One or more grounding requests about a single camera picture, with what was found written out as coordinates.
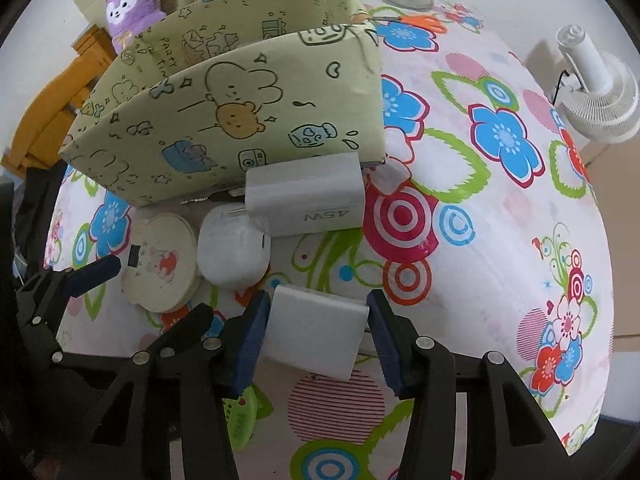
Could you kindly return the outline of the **white 45W power adapter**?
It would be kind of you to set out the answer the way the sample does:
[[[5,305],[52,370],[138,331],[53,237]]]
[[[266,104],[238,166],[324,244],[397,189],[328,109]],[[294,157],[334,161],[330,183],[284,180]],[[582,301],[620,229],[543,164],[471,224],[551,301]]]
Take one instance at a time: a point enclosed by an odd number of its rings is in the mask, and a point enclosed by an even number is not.
[[[248,170],[245,211],[270,237],[359,229],[366,193],[358,155],[342,153]]]

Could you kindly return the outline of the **green cartoon storage box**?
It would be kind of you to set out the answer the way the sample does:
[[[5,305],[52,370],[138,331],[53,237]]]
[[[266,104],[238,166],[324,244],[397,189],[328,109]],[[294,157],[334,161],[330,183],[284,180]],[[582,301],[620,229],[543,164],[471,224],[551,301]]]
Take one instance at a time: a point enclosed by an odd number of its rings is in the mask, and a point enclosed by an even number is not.
[[[305,157],[385,157],[378,35],[360,0],[198,0],[111,64],[60,154],[130,205]]]

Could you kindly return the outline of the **green perforated plastic case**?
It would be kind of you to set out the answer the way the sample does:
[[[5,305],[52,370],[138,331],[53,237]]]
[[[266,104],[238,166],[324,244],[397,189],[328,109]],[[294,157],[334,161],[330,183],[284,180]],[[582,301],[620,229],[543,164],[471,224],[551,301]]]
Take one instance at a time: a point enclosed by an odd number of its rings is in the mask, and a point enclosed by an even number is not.
[[[241,451],[250,442],[256,424],[257,409],[257,396],[252,386],[248,386],[235,400],[224,399],[224,418],[233,451]]]

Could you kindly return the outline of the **wooden chair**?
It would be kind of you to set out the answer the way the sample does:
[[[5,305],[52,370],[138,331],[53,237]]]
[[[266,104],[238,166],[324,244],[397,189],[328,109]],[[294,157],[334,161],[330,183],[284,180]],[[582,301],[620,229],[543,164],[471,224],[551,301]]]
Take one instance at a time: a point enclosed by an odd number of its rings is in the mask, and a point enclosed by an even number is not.
[[[73,44],[77,56],[29,105],[2,166],[17,177],[29,168],[49,169],[60,156],[66,134],[99,78],[116,58],[111,38],[90,26]]]

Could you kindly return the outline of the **white floor fan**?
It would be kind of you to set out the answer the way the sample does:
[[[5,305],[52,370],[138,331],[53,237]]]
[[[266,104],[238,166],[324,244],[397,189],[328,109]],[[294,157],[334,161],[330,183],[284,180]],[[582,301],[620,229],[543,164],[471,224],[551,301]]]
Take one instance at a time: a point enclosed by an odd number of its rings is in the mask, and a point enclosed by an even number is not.
[[[639,81],[616,56],[601,52],[582,27],[566,25],[556,43],[570,66],[561,84],[565,117],[584,138],[623,143],[639,132]]]

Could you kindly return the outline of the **small white charger block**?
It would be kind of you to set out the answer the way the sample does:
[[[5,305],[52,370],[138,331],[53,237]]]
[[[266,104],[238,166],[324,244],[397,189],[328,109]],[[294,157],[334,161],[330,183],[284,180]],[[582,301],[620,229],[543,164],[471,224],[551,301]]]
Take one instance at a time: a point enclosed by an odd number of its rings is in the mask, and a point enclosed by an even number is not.
[[[280,284],[272,294],[262,354],[347,382],[368,316],[363,301]]]

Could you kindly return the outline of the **white rounded earbuds case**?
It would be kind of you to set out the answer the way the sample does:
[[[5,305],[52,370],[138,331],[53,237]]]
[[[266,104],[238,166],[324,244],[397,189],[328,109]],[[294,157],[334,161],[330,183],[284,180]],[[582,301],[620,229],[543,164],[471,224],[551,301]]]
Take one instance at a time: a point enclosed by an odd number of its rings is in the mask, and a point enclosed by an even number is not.
[[[235,204],[214,207],[202,221],[196,246],[198,270],[210,284],[242,290],[266,274],[271,238]]]

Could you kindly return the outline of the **orange handled scissors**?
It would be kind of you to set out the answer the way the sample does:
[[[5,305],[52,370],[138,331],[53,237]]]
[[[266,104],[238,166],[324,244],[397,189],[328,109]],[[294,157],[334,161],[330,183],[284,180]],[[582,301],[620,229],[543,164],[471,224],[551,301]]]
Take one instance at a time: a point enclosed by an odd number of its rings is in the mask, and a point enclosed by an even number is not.
[[[447,27],[439,19],[430,14],[419,15],[397,15],[397,16],[374,16],[372,22],[385,26],[408,26],[425,30],[432,34],[446,34]]]

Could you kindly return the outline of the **purple plush toy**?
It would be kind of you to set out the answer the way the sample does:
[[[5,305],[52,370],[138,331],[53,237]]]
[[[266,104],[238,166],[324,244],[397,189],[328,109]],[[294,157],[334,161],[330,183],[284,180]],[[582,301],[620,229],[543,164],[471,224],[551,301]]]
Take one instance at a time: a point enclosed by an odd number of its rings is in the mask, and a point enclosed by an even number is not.
[[[160,0],[105,0],[106,28],[117,55],[165,16]]]

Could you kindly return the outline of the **round cream bear case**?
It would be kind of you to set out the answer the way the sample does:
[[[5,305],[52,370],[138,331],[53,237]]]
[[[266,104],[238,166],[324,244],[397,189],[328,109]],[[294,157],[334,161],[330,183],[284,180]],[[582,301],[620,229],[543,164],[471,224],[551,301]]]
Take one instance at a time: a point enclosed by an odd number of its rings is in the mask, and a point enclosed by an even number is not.
[[[178,214],[158,214],[134,231],[122,291],[130,304],[151,313],[182,308],[201,284],[196,235]]]

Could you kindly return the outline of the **floral tablecloth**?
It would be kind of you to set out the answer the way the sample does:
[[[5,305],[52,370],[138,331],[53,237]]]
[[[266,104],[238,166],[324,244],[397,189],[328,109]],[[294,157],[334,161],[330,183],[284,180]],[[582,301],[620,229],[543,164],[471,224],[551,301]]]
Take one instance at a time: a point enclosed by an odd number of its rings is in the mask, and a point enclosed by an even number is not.
[[[376,24],[390,160],[364,176],[363,231],[277,238],[261,285],[354,298],[382,286],[451,352],[500,351],[571,456],[596,431],[611,361],[596,196],[565,122],[510,47],[460,3],[430,14],[420,27]],[[153,216],[68,168],[43,261],[58,270],[126,257],[136,224]],[[203,282],[160,316],[130,304],[119,283],[72,299],[63,349],[130,356],[205,301],[217,335],[246,303]],[[244,439],[253,429],[235,454],[241,479],[395,479],[411,403],[386,388],[373,356],[358,356],[348,382],[271,360],[254,377],[256,422],[237,426]]]

